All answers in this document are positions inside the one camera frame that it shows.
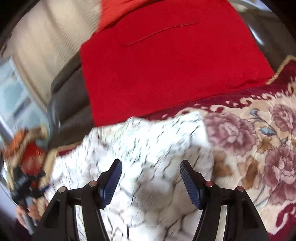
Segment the person's left hand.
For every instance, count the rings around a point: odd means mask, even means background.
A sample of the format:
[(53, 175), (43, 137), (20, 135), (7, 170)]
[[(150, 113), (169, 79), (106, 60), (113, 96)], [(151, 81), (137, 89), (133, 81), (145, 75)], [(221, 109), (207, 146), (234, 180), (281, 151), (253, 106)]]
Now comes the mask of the person's left hand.
[(23, 215), (28, 215), (32, 219), (40, 221), (41, 220), (41, 215), (38, 211), (38, 207), (36, 205), (36, 199), (33, 199), (33, 203), (28, 207), (28, 211), (23, 210), (21, 206), (16, 207), (16, 217), (18, 222), (26, 229), (28, 229), (26, 222), (23, 218)]

